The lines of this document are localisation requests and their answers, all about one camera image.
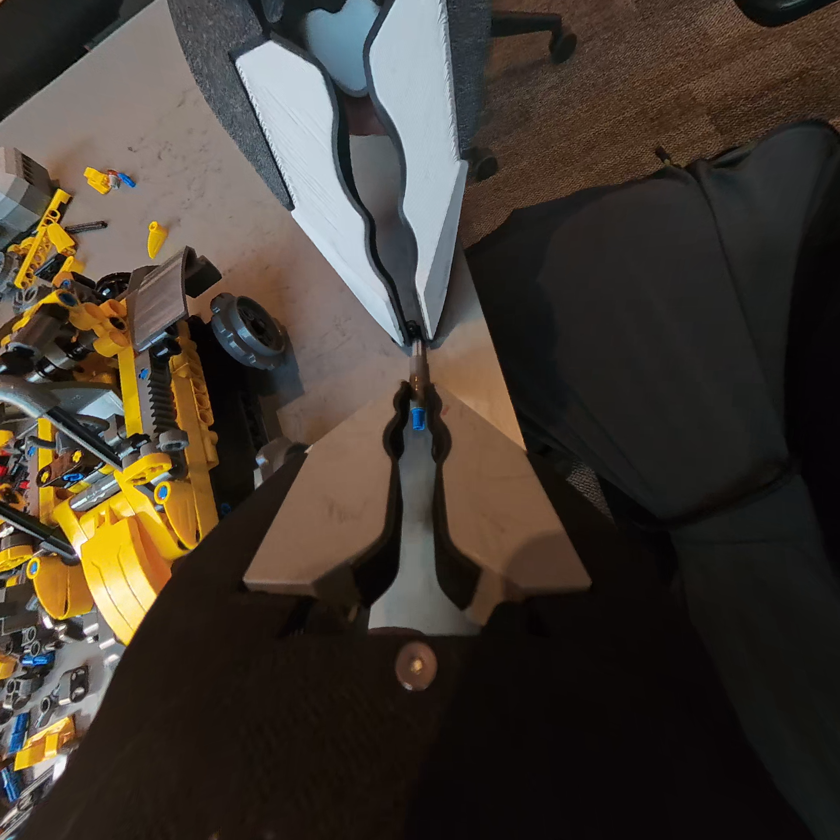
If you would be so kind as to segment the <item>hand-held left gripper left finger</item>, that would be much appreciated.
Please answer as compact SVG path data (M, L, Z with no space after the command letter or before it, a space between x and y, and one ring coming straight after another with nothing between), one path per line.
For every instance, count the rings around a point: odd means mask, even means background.
M398 572L411 388L400 381L312 445L245 573L252 592L369 607Z

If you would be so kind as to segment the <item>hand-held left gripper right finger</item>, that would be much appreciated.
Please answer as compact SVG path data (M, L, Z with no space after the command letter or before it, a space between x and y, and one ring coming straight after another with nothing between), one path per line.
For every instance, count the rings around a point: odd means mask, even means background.
M587 592L592 578L522 446L443 387L426 390L435 573L472 624L496 607Z

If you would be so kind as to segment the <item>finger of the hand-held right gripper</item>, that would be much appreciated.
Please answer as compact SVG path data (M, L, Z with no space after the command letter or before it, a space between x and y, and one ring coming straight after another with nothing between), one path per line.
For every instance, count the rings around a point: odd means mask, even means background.
M413 335L354 183L343 105L321 62L284 38L234 66L291 201L290 213L364 309L398 344Z
M398 212L414 238L413 289L429 340L445 308L468 165L446 2L386 2L368 38L371 98L400 154Z

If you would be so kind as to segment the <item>grey desk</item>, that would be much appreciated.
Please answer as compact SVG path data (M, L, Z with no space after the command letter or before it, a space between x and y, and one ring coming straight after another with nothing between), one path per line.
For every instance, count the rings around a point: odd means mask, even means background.
M152 262L145 229L169 229L162 255L184 245L223 272L191 303L203 318L220 291L255 298L290 334L277 371L247 372L270 438L314 443L367 403L394 393L407 377L400 350L356 300L327 260L271 194L217 121L188 68L167 2L153 2L2 121L2 146L46 165L74 199L71 224L108 221L84 234L87 271L96 279ZM127 172L137 187L96 193L83 170ZM428 352L433 383L523 446L460 241L436 343ZM408 521L407 566L374 607L382 623L397 609L418 626L439 618L452 630L475 629L447 606L431 550L431 497Z

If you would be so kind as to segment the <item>black office chair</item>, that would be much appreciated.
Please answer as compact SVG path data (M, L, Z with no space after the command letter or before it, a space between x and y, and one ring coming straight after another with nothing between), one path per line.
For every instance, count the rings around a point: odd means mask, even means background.
M568 61L576 50L576 34L564 25L560 14L504 10L490 15L490 39L547 33L548 52L552 64ZM472 182L484 182L498 172L498 161L489 148L472 145L466 153L468 176Z

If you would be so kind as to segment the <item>person's black clothing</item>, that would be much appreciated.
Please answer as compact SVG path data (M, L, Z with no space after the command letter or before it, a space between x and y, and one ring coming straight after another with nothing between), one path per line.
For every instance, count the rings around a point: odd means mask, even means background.
M526 446L668 537L748 739L838 838L838 131L520 208L466 257Z

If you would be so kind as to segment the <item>yellow toy brick vehicle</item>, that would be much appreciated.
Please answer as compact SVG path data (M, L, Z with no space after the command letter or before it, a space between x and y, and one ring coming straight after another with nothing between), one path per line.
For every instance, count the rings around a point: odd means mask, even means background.
M257 373L287 333L250 297L189 302L221 273L194 248L94 281L19 290L2 326L2 578L126 646L172 578L266 471Z

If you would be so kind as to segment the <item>grey toy battery hub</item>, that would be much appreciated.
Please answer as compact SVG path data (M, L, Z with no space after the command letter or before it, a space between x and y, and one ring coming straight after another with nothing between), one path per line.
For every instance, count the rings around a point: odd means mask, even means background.
M42 218L54 194L47 169L13 147L1 148L1 223L27 228Z

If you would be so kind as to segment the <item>pile of loose toy bricks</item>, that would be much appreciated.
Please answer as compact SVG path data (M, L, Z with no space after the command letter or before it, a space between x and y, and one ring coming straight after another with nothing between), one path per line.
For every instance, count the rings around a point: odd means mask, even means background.
M3 637L2 822L22 819L43 799L96 716L114 641L99 612L38 623Z

